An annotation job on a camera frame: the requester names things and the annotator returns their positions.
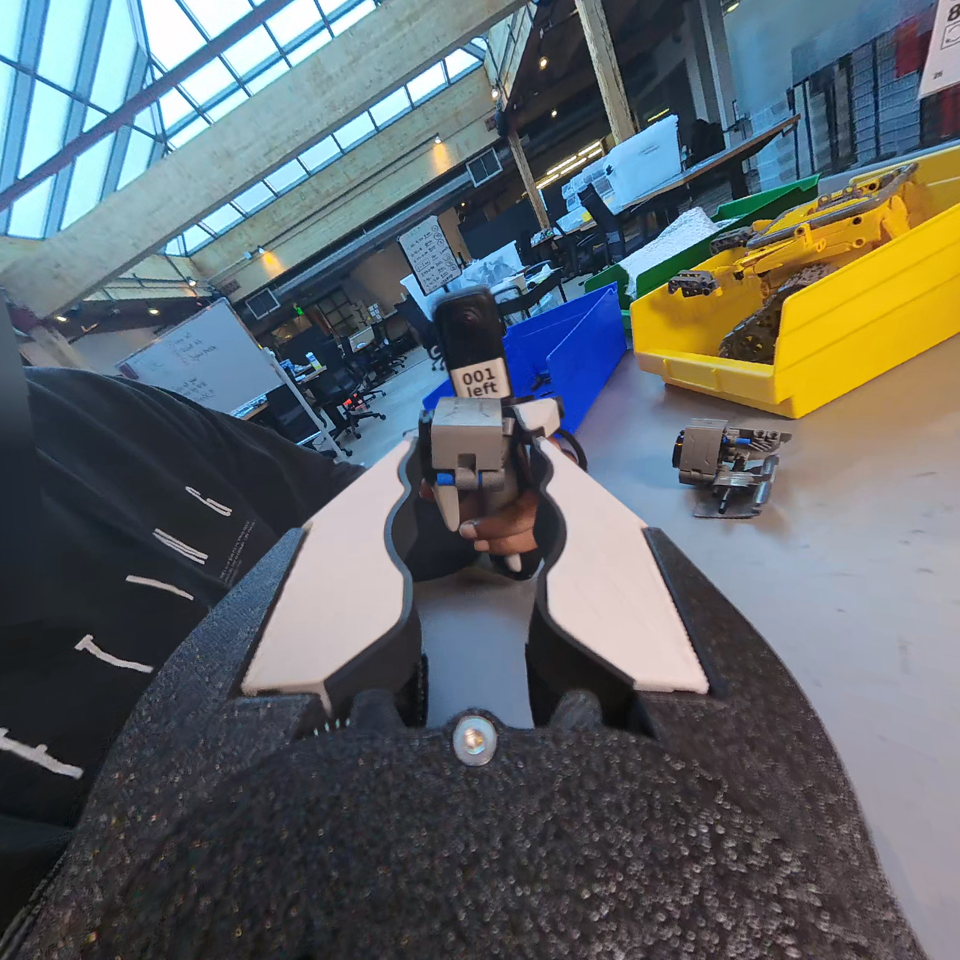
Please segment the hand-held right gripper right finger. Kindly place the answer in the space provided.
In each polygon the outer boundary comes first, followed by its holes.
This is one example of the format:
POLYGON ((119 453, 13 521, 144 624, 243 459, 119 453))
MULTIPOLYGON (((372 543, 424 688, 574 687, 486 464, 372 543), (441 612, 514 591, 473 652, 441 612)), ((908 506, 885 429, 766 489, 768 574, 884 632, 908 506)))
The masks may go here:
POLYGON ((651 538, 654 530, 550 440, 530 454, 536 490, 536 575, 529 627, 535 726, 576 692, 609 727, 647 727, 654 695, 710 693, 703 666, 651 538))

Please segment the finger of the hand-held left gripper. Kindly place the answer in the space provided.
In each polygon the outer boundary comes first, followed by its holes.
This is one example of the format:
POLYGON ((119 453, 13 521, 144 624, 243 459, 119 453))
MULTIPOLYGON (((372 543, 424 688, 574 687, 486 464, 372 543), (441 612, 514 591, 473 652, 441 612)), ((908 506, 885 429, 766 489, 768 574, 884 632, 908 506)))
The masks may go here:
POLYGON ((563 413, 558 399, 533 399, 515 405, 518 443, 533 443, 538 437, 550 439, 560 432, 563 413))

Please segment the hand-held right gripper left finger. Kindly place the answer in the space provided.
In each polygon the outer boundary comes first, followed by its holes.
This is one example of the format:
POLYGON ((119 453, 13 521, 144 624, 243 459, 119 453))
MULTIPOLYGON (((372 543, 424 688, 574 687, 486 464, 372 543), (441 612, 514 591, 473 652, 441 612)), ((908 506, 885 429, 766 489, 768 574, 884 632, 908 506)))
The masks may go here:
POLYGON ((403 438, 303 525, 243 695, 312 696, 330 725, 367 691, 417 699, 422 631, 403 558, 416 537, 417 465, 416 441, 403 438))

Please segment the grey curved brick panel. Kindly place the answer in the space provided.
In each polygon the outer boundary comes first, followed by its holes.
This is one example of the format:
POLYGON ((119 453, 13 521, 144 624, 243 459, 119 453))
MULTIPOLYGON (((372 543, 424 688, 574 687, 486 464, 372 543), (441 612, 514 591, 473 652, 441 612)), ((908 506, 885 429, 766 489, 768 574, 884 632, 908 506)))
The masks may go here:
POLYGON ((517 420, 498 399, 453 395, 438 400, 429 429, 429 466, 436 497, 453 492, 512 495, 519 489, 513 446, 517 420), (456 486, 436 486, 438 472, 456 486))

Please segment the person's left hand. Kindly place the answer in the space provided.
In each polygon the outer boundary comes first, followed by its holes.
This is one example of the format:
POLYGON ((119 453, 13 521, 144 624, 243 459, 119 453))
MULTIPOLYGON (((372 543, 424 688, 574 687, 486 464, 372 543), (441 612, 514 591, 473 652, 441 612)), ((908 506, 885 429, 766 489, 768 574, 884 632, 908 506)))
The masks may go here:
POLYGON ((535 539, 538 510, 536 493, 529 489, 500 510, 485 513, 477 493, 461 496, 462 522, 451 531, 434 503, 426 481, 419 485, 415 509, 416 538, 406 565, 415 582, 440 579, 489 558, 498 573, 517 581, 529 580, 542 562, 535 539))

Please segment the clear plastic storage box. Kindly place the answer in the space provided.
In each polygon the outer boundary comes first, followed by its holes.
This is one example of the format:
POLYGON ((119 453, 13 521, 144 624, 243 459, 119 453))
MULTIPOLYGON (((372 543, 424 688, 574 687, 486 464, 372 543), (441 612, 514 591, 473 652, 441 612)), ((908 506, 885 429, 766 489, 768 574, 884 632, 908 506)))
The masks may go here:
POLYGON ((615 146, 601 164, 601 185, 610 190, 604 203, 621 213, 654 189, 676 181, 683 173, 679 119, 668 114, 652 126, 615 146))
POLYGON ((473 286, 486 287, 498 302, 527 293, 525 266, 516 241, 500 246, 484 258, 473 259, 450 284, 458 292, 473 286))

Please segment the blue plastic storage bin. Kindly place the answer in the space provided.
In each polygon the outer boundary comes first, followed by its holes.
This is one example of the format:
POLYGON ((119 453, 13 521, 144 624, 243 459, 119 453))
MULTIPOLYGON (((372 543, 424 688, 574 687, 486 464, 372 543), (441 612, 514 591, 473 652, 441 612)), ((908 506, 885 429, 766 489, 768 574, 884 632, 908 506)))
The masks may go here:
POLYGON ((447 380, 426 396, 426 411, 450 396, 504 406, 553 399, 573 433, 627 350, 615 284, 509 328, 491 291, 472 286, 440 297, 432 320, 447 380))

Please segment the small whiteboard sign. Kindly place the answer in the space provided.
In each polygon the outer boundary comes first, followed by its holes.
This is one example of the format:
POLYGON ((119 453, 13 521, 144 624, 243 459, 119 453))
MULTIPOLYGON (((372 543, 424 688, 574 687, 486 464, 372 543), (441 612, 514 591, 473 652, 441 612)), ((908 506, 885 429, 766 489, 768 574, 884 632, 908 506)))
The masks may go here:
POLYGON ((411 271, 401 283, 414 299, 426 301, 463 286, 464 268, 437 215, 399 234, 397 244, 411 271))

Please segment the black office chair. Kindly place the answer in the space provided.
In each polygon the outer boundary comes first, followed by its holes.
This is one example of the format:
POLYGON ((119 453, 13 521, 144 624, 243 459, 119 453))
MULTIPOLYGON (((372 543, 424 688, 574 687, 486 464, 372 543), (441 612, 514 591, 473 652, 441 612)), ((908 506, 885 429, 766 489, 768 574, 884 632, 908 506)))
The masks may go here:
POLYGON ((359 424, 368 419, 386 421, 385 414, 365 406, 366 391, 362 377, 349 368, 337 342, 328 338, 318 351, 322 370, 310 381, 308 389, 332 426, 331 436, 344 450, 350 438, 359 440, 359 424))
POLYGON ((622 261, 627 256, 627 242, 618 217, 608 208, 593 183, 578 193, 578 199, 594 222, 597 236, 603 240, 607 263, 622 261))

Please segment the white foam sheet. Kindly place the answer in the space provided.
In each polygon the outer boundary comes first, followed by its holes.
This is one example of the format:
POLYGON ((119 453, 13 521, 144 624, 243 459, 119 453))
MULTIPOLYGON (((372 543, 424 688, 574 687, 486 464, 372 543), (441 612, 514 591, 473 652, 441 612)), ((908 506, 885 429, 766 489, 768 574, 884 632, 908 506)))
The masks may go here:
POLYGON ((692 206, 680 213, 657 237, 628 254, 620 262, 628 277, 628 289, 636 288, 642 274, 663 266, 668 259, 710 239, 714 234, 730 227, 734 220, 721 218, 719 222, 714 222, 701 206, 692 206))

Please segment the large whiteboard on stand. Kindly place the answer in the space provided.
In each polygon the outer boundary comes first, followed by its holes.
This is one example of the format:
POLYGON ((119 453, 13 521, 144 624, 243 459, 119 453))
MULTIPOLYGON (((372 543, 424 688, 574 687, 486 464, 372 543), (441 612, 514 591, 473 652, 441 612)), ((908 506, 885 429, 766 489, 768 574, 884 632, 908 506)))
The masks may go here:
POLYGON ((348 457, 292 376, 221 298, 119 361, 123 377, 235 419, 269 412, 276 429, 335 461, 348 457))

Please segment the wooden table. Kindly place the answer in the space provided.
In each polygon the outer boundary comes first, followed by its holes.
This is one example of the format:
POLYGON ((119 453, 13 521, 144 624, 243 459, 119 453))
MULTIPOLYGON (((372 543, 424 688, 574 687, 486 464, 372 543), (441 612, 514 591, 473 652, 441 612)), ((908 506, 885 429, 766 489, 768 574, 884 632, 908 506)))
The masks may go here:
POLYGON ((714 154, 689 170, 671 176, 638 196, 623 201, 615 212, 622 214, 640 210, 645 205, 652 204, 654 198, 687 188, 702 177, 714 173, 729 183, 735 199, 742 198, 747 195, 743 163, 755 157, 776 138, 784 138, 796 132, 803 119, 803 114, 795 113, 761 133, 714 154))

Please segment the green plastic storage bin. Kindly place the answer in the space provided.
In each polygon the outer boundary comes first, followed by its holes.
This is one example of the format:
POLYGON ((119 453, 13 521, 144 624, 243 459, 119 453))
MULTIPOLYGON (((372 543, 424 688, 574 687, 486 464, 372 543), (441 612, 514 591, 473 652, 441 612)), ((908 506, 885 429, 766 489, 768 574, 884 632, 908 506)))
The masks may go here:
POLYGON ((704 210, 714 221, 721 218, 733 218, 731 226, 723 228, 681 254, 677 254, 662 266, 642 273, 633 290, 628 289, 628 276, 620 262, 599 271, 588 278, 583 285, 585 293, 593 293, 603 287, 615 284, 620 297, 621 309, 628 310, 632 302, 665 285, 681 272, 693 270, 712 256, 712 242, 721 234, 744 229, 754 222, 772 220, 780 213, 798 204, 814 199, 818 193, 820 176, 815 174, 793 182, 752 194, 746 198, 732 199, 716 207, 714 212, 704 210))

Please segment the yellow plastic storage bin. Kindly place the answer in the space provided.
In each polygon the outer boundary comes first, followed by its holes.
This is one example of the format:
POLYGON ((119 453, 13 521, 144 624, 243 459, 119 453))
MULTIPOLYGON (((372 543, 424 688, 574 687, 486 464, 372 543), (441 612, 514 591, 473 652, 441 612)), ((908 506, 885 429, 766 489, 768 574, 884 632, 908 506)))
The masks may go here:
MULTIPOLYGON (((919 159, 911 229, 792 294, 771 365, 721 358, 722 338, 761 306, 759 284, 683 297, 667 283, 630 306, 640 368, 664 383, 799 419, 958 334, 958 146, 919 159)), ((695 269, 730 265, 729 250, 695 269)))

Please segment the yellow toy tracked robot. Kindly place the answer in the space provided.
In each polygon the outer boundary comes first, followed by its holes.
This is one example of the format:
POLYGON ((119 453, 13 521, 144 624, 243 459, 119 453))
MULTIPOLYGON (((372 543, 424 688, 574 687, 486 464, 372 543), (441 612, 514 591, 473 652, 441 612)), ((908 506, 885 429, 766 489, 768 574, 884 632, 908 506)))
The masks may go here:
POLYGON ((710 253, 732 251, 733 261, 718 270, 681 270, 669 279, 667 292, 708 297, 721 294, 723 282, 756 282, 760 306, 726 333, 718 355, 771 365, 792 295, 910 232, 907 189, 917 185, 919 171, 918 160, 905 162, 787 209, 774 220, 722 232, 710 242, 710 253))

